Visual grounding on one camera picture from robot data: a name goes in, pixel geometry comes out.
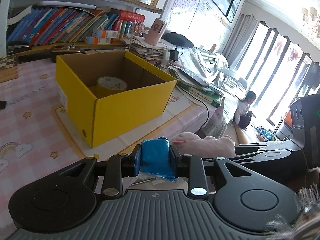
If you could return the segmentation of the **pink checkered tablecloth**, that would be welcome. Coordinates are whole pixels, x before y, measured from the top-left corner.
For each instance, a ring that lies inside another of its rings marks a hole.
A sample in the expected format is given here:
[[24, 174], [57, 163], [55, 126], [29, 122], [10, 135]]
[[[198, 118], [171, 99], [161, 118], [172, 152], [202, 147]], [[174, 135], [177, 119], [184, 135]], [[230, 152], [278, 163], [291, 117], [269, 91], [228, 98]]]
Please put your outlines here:
[[98, 147], [90, 148], [61, 105], [55, 64], [19, 64], [18, 78], [1, 84], [1, 239], [15, 231], [8, 202], [23, 187], [85, 157], [106, 160], [143, 140], [196, 132], [215, 109], [174, 89], [164, 113]]

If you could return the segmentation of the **orange white medicine box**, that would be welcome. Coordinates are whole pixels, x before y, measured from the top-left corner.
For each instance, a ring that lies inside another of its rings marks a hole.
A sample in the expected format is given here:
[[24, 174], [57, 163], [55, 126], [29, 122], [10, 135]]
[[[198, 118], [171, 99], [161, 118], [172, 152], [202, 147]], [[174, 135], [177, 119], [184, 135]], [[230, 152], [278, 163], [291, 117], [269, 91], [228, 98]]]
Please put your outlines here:
[[117, 38], [118, 32], [115, 30], [95, 29], [92, 33], [92, 36], [96, 38]]

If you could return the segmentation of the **brown wooden small box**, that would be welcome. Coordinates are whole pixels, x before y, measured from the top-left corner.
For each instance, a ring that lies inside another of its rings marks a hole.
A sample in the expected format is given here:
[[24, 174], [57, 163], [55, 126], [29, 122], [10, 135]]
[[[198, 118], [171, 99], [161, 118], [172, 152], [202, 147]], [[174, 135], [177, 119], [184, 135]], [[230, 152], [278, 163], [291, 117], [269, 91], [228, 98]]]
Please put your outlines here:
[[71, 45], [54, 45], [50, 51], [50, 58], [55, 63], [58, 55], [83, 54], [84, 49], [75, 44]]

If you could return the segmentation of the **yellow cardboard box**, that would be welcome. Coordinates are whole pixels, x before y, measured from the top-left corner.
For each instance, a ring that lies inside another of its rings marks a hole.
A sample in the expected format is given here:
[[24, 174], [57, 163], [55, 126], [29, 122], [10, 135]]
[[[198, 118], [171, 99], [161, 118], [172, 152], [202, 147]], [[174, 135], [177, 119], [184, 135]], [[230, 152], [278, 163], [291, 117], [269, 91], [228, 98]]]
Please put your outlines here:
[[[98, 79], [117, 77], [127, 89], [98, 97]], [[61, 103], [89, 147], [95, 148], [164, 112], [177, 80], [129, 51], [56, 57]]]

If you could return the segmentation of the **child sitting on floor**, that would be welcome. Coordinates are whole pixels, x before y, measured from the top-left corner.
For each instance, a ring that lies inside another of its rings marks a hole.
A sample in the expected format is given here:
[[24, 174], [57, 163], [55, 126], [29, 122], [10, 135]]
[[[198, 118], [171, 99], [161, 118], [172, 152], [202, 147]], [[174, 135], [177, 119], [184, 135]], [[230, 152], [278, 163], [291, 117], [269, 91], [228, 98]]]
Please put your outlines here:
[[238, 101], [238, 107], [233, 116], [233, 124], [240, 128], [246, 129], [251, 122], [253, 112], [249, 109], [250, 105], [255, 102], [256, 94], [249, 91], [243, 99]]

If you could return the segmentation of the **black binder clip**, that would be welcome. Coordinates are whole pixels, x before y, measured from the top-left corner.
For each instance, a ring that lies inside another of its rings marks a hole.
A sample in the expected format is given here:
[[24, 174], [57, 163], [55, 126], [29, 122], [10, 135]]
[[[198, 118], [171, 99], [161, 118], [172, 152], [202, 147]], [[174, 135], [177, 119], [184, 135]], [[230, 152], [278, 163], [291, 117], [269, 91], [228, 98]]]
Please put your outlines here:
[[0, 101], [0, 110], [3, 110], [6, 108], [7, 102], [6, 101]]

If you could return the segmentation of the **pink cylindrical cup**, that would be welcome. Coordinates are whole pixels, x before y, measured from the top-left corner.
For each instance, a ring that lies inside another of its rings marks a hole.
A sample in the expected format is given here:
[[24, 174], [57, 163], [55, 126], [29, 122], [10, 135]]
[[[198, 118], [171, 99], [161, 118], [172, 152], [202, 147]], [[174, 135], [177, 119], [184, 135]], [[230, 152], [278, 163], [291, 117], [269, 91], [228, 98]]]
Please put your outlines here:
[[155, 46], [161, 39], [162, 35], [165, 32], [167, 23], [159, 18], [156, 18], [145, 37], [145, 42]]

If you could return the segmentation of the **black cap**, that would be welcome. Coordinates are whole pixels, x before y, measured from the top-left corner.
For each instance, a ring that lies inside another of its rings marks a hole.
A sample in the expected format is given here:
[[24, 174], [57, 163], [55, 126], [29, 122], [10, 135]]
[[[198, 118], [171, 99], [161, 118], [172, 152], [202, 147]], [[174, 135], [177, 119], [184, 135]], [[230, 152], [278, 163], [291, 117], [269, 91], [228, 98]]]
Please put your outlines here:
[[194, 44], [190, 40], [188, 40], [185, 36], [175, 33], [175, 32], [170, 32], [170, 33], [165, 33], [162, 36], [162, 39], [170, 42], [173, 45], [180, 46], [180, 47], [185, 47], [185, 48], [193, 48]]

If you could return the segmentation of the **blue clay block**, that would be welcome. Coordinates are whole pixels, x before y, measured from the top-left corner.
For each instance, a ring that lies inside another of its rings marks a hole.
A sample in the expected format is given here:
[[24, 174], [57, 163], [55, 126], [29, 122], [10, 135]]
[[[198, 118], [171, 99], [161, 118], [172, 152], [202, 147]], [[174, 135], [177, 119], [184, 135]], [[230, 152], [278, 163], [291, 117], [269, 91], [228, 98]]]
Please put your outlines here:
[[176, 181], [170, 163], [170, 143], [166, 137], [143, 140], [139, 171], [153, 177]]

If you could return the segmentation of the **yellow packing tape roll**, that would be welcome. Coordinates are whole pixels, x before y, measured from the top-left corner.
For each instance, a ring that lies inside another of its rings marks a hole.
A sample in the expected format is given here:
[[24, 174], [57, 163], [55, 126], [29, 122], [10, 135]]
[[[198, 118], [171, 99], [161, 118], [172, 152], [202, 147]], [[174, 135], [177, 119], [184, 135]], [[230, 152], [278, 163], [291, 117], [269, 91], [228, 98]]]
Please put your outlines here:
[[102, 76], [97, 80], [97, 96], [103, 98], [127, 90], [127, 83], [117, 77]]

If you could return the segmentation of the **green thick dictionary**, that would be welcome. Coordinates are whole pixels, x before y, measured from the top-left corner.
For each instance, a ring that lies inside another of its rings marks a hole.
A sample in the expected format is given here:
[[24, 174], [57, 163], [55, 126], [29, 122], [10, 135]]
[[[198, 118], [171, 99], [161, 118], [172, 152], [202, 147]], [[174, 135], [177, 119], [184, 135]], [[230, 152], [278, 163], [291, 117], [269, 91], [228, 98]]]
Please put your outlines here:
[[214, 107], [219, 107], [224, 102], [223, 95], [219, 95], [215, 92], [206, 92], [202, 89], [195, 88], [189, 85], [185, 85], [181, 82], [178, 83], [178, 87], [187, 91], [191, 95], [197, 97], [198, 99], [206, 102]]

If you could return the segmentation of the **black power adapter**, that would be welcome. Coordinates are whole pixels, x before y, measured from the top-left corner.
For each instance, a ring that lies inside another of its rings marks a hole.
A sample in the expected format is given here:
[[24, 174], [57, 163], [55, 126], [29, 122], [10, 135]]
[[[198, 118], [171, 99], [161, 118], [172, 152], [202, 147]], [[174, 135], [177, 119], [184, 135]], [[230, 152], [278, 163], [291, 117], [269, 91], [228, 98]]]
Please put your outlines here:
[[179, 51], [178, 50], [170, 50], [169, 51], [169, 59], [171, 61], [177, 61], [179, 58]]

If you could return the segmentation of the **wooden chess board box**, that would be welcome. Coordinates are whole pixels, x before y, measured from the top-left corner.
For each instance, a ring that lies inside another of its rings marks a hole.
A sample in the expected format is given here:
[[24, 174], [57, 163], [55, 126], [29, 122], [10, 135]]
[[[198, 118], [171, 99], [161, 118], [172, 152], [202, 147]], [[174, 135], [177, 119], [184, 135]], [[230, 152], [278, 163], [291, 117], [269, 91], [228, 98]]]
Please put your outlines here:
[[18, 78], [18, 57], [15, 55], [1, 57], [0, 83]]

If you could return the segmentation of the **pink plush toy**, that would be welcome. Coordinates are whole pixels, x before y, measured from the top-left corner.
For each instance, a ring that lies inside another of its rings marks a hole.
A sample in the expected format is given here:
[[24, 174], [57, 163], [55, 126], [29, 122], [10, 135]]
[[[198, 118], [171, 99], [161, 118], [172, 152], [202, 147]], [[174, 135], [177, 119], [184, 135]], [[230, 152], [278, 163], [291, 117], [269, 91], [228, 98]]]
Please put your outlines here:
[[176, 135], [170, 141], [181, 155], [192, 154], [202, 158], [235, 157], [235, 148], [230, 136], [225, 135], [216, 139], [206, 136], [203, 139], [191, 132], [184, 132]]

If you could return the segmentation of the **red thick book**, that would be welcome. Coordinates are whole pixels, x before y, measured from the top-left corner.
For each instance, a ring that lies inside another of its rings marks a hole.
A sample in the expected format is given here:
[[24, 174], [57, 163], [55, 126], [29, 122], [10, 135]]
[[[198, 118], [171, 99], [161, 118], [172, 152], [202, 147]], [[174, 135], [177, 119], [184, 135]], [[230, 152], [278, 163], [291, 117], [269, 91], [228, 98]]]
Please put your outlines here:
[[143, 23], [145, 20], [145, 16], [141, 14], [137, 14], [131, 11], [121, 10], [119, 13], [119, 19], [123, 21], [132, 21], [132, 22], [141, 22]]

